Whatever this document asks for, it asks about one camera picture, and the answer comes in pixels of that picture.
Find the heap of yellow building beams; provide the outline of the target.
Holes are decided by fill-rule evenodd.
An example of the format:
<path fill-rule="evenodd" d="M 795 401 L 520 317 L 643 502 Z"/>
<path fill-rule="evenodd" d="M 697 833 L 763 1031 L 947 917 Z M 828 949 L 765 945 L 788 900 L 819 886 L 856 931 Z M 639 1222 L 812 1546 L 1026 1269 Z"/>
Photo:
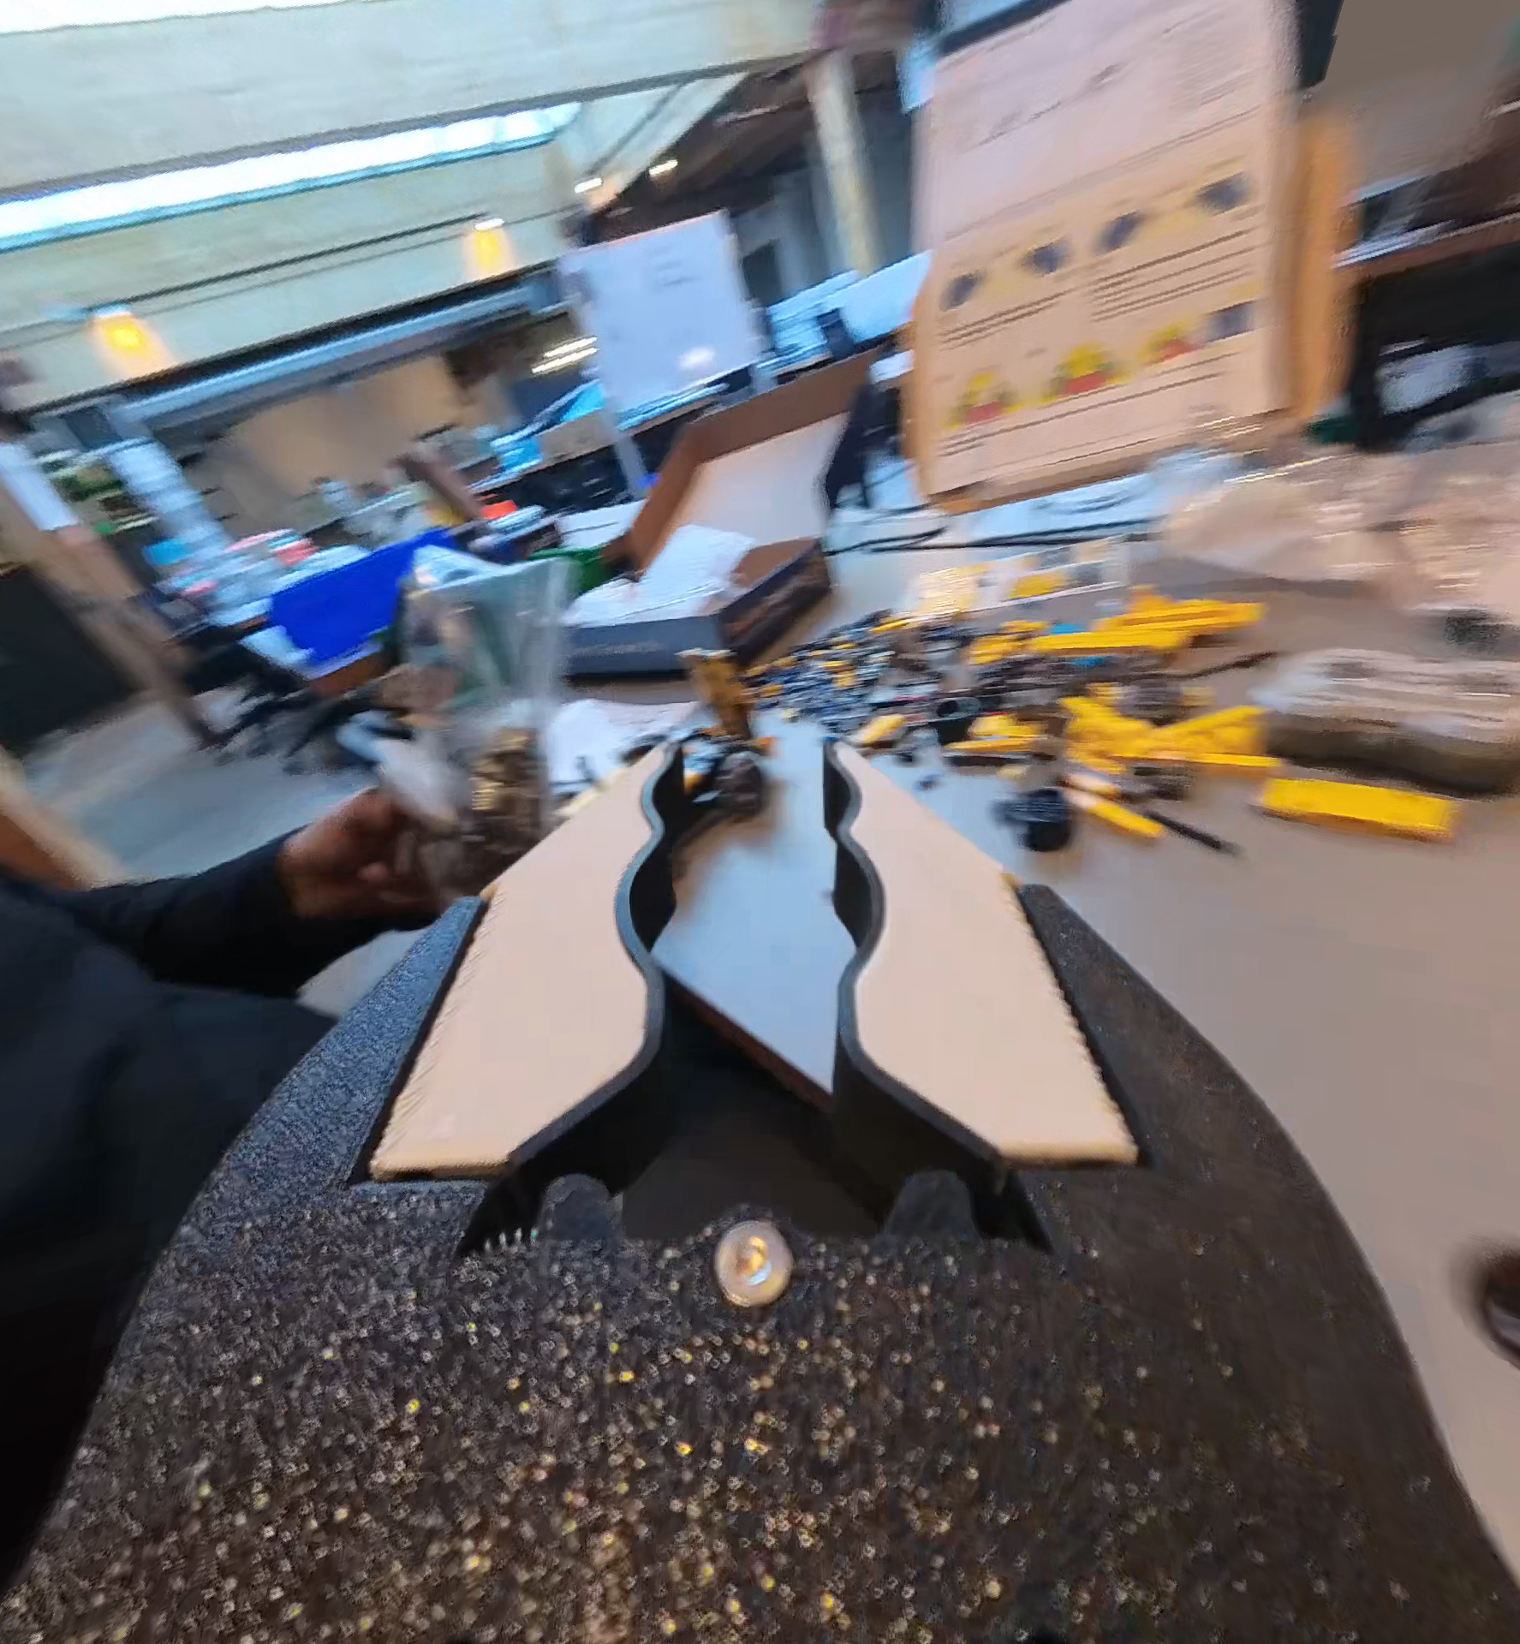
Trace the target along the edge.
<path fill-rule="evenodd" d="M 975 702 L 958 760 L 1042 774 L 1124 810 L 1182 796 L 1208 772 L 1266 775 L 1264 711 L 1220 707 L 1212 683 L 1262 665 L 1271 611 L 1255 599 L 1133 588 L 1100 613 L 1014 618 L 963 642 Z"/>

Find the grey battery box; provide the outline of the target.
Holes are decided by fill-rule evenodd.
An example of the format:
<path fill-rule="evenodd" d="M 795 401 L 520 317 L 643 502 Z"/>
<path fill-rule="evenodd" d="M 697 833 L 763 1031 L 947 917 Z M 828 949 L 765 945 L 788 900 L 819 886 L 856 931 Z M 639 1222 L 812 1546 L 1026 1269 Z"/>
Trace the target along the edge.
<path fill-rule="evenodd" d="M 1266 751 L 1312 768 L 1380 772 L 1459 795 L 1520 789 L 1520 663 L 1331 648 L 1250 693 Z"/>

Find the grey desk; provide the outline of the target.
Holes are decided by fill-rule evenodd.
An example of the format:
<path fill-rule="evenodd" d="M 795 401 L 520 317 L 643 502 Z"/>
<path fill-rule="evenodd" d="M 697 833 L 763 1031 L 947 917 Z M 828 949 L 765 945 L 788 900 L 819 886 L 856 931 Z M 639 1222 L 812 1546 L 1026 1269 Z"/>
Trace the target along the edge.
<path fill-rule="evenodd" d="M 823 1246 L 653 1502 L 657 1640 L 1520 1640 L 1520 858 L 1100 842 L 1023 901 L 1136 1168 Z"/>

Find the pile of small building pieces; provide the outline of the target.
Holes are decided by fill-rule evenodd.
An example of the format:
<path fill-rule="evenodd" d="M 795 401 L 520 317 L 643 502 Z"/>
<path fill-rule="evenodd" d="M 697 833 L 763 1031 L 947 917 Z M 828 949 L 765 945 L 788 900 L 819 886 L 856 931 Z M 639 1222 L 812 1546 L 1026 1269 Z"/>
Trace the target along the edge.
<path fill-rule="evenodd" d="M 1096 660 L 1038 651 L 1044 635 L 875 611 L 744 669 L 741 688 L 753 709 L 870 756 L 1021 770 L 1058 756 L 1066 702 L 1101 684 Z"/>

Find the person's left hand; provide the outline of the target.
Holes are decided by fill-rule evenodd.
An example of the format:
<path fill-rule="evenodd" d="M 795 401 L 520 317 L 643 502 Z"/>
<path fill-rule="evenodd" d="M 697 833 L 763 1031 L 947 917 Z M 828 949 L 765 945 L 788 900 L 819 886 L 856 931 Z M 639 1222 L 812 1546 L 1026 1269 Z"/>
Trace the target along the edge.
<path fill-rule="evenodd" d="M 368 788 L 280 840 L 277 882 L 299 919 L 413 929 L 443 907 L 418 842 L 415 817 L 387 791 Z"/>

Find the person's body in dark clothes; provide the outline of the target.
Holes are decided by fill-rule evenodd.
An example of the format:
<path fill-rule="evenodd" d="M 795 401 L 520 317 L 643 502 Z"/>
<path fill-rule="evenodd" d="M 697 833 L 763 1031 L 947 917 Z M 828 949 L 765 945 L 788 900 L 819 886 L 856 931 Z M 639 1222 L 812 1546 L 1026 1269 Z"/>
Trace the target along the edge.
<path fill-rule="evenodd" d="M 159 1250 L 327 1029 L 114 957 L 0 961 L 0 1593 Z"/>

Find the crumpled clear plastic bag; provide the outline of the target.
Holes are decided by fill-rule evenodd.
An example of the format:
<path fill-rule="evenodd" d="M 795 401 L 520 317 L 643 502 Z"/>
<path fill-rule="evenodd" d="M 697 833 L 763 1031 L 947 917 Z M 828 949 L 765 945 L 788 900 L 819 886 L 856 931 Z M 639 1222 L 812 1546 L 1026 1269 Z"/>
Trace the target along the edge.
<path fill-rule="evenodd" d="M 1154 479 L 1168 555 L 1248 581 L 1359 586 L 1520 639 L 1520 439 L 1276 464 L 1180 453 Z"/>

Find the clear plastic parts bag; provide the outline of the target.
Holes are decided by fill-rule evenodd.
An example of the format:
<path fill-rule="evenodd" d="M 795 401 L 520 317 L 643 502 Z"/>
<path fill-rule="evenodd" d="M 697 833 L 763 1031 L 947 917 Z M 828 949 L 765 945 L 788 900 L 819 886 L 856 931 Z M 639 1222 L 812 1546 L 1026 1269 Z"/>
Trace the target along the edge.
<path fill-rule="evenodd" d="M 552 828 L 567 602 L 562 558 L 446 571 L 403 597 L 385 683 L 404 735 L 378 740 L 373 770 L 404 821 L 403 863 L 439 901 L 487 891 Z"/>

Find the white board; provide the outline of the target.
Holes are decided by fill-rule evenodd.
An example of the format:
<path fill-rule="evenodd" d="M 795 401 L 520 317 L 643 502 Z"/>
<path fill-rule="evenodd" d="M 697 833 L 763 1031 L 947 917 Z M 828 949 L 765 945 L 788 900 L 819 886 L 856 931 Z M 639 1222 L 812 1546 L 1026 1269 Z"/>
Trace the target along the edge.
<path fill-rule="evenodd" d="M 569 250 L 555 280 L 618 415 L 707 387 L 769 350 L 723 210 Z"/>

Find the dark blue cardboard kit box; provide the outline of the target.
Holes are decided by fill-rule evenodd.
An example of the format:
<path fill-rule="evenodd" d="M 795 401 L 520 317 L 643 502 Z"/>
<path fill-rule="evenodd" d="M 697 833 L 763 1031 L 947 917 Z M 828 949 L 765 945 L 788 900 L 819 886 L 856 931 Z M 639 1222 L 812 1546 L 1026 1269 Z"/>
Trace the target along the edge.
<path fill-rule="evenodd" d="M 828 597 L 825 485 L 875 359 L 854 353 L 688 422 L 646 501 L 604 546 L 620 572 L 611 583 L 643 590 L 688 527 L 739 537 L 744 555 L 723 574 L 681 576 L 678 599 L 651 595 L 641 614 L 569 606 L 571 683 L 681 674 L 685 651 L 725 651 L 746 665 Z"/>

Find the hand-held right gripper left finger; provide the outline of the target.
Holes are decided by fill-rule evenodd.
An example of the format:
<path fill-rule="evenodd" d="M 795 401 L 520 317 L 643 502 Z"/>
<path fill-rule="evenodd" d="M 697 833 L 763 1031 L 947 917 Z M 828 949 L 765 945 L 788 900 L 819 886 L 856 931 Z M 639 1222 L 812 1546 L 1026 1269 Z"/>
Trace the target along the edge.
<path fill-rule="evenodd" d="M 662 977 L 630 896 L 672 891 L 660 784 L 683 751 L 651 749 L 483 893 L 480 915 L 366 1161 L 376 1182 L 515 1175 L 650 1066 Z"/>

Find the white instruction booklet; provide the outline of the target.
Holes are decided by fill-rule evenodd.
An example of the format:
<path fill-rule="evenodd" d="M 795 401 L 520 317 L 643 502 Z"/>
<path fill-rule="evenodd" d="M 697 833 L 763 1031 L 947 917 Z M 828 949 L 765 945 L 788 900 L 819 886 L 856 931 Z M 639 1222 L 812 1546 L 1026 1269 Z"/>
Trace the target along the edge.
<path fill-rule="evenodd" d="M 546 721 L 548 784 L 557 791 L 587 788 L 622 770 L 632 751 L 671 737 L 692 712 L 686 700 L 618 704 L 599 698 L 569 700 Z"/>

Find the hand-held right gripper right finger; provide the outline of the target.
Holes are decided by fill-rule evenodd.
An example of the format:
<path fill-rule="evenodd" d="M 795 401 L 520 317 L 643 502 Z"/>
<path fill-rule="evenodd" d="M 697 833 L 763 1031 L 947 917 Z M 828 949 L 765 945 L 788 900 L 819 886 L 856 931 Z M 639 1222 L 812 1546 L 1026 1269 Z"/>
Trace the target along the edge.
<path fill-rule="evenodd" d="M 840 740 L 823 746 L 832 903 L 853 938 L 832 1115 L 882 1169 L 1136 1166 L 1140 1145 L 1019 882 Z"/>

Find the yellow black toy vehicle model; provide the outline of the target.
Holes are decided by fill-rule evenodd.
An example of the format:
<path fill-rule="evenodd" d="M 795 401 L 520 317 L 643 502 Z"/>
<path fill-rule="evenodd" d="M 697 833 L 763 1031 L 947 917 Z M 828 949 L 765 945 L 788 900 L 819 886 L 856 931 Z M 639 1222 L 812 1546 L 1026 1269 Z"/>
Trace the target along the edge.
<path fill-rule="evenodd" d="M 604 781 L 571 791 L 548 784 L 557 821 L 573 817 L 658 751 L 681 754 L 683 793 L 695 810 L 749 817 L 765 805 L 770 742 L 755 728 L 753 691 L 735 656 L 727 649 L 692 648 L 679 653 L 679 663 L 695 690 L 688 718 L 657 746 L 632 751 L 630 761 Z"/>

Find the hanging lamp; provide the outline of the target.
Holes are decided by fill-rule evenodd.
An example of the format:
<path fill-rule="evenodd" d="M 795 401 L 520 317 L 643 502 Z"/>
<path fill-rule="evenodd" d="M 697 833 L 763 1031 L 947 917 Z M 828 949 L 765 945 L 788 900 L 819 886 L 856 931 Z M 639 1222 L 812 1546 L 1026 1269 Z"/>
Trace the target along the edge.
<path fill-rule="evenodd" d="M 114 380 L 140 380 L 175 366 L 173 352 L 154 325 L 126 306 L 93 310 L 91 348 Z"/>

